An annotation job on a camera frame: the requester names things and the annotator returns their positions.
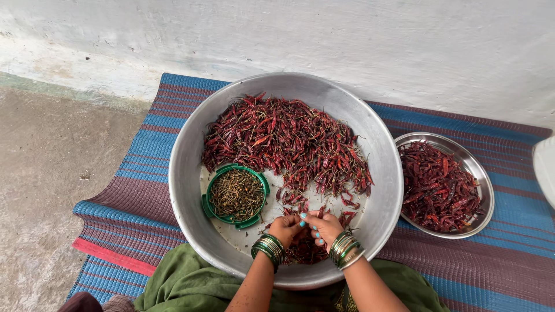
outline woman's right hand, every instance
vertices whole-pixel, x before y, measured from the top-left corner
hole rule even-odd
[[[330,253],[331,244],[343,232],[343,227],[336,216],[324,213],[322,219],[318,218],[319,210],[312,210],[308,213],[301,213],[301,219],[309,224],[310,236],[315,239],[318,246],[327,243],[326,251]]]

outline person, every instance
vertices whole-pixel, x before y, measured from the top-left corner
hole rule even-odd
[[[326,244],[345,280],[316,290],[273,289],[285,250],[307,235],[318,246]],[[363,254],[334,215],[288,215],[276,218],[253,245],[254,260],[242,281],[211,266],[185,243],[166,254],[134,302],[115,296],[99,309],[91,295],[78,293],[59,312],[449,311],[418,272],[393,261],[369,263]]]

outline woven plastic mat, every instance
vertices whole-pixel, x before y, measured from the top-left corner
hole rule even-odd
[[[115,177],[99,195],[79,202],[73,209],[84,220],[83,231],[73,246],[94,256],[83,268],[91,265],[90,259],[103,259],[121,269],[150,276],[168,250],[186,242],[168,193],[171,148],[191,112],[227,84],[162,75],[153,105]],[[552,311],[554,214],[532,167],[532,147],[552,131],[434,110],[368,104],[394,137],[427,131],[467,148],[488,171],[496,203],[489,225],[467,239],[437,238],[400,220],[377,257],[421,272],[452,310]],[[129,276],[135,276],[130,271],[118,276],[105,272],[97,277],[80,274],[76,285],[97,285],[106,279],[140,284],[130,280]],[[95,287],[108,292],[98,292],[100,298],[127,291],[121,283],[102,285],[105,287]]]

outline white wall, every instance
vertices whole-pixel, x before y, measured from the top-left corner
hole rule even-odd
[[[298,71],[555,128],[554,16],[552,0],[0,0],[0,71],[148,100],[162,71]]]

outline woman's left hand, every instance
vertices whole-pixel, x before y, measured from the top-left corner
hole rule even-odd
[[[272,222],[268,234],[279,239],[283,247],[287,249],[295,239],[295,236],[305,229],[299,223],[301,223],[301,218],[298,215],[286,215],[276,218]]]

